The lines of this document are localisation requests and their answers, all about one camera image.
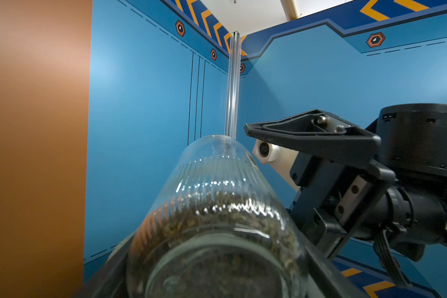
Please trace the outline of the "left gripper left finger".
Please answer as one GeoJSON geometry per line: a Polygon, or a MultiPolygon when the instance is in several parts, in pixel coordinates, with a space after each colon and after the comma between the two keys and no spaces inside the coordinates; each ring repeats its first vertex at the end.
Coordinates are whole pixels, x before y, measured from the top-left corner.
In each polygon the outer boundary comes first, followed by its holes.
{"type": "Polygon", "coordinates": [[[126,270],[132,237],[73,296],[74,298],[129,298],[126,270]]]}

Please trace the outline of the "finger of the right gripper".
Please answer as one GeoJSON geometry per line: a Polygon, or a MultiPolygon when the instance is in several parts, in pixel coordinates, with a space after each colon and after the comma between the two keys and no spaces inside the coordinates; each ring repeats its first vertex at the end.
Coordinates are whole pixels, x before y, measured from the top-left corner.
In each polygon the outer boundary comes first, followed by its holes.
{"type": "Polygon", "coordinates": [[[365,169],[381,138],[337,115],[317,109],[273,122],[246,124],[254,139],[318,158],[365,169]]]}

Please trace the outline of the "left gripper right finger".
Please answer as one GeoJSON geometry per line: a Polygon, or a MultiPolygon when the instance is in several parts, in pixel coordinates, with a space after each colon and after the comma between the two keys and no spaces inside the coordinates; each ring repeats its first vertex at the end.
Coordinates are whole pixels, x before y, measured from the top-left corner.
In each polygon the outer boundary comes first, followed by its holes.
{"type": "Polygon", "coordinates": [[[311,242],[302,238],[308,271],[307,298],[366,298],[311,242]]]}

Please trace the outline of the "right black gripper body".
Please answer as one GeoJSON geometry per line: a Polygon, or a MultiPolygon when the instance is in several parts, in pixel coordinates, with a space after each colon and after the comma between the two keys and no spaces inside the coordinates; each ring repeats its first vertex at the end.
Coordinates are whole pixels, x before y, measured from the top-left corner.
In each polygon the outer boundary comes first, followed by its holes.
{"type": "Polygon", "coordinates": [[[326,257],[339,253],[396,180],[375,160],[358,169],[305,153],[296,156],[290,176],[299,187],[290,216],[326,257]]]}

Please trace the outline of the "glass jar with tea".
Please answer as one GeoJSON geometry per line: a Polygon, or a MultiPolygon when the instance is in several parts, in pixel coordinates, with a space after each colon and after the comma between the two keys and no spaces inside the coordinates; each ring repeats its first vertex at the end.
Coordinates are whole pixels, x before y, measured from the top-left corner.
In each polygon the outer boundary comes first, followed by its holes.
{"type": "Polygon", "coordinates": [[[303,298],[302,236],[249,151],[224,135],[193,142],[137,229],[132,298],[303,298]]]}

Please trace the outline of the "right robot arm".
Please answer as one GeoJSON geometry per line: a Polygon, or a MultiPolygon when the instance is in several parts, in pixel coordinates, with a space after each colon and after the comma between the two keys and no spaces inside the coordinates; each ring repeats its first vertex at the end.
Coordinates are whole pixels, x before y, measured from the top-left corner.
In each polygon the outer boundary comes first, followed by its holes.
{"type": "Polygon", "coordinates": [[[447,247],[447,104],[389,106],[367,128],[315,109],[245,133],[296,186],[290,216],[327,257],[350,238],[412,261],[447,247]]]}

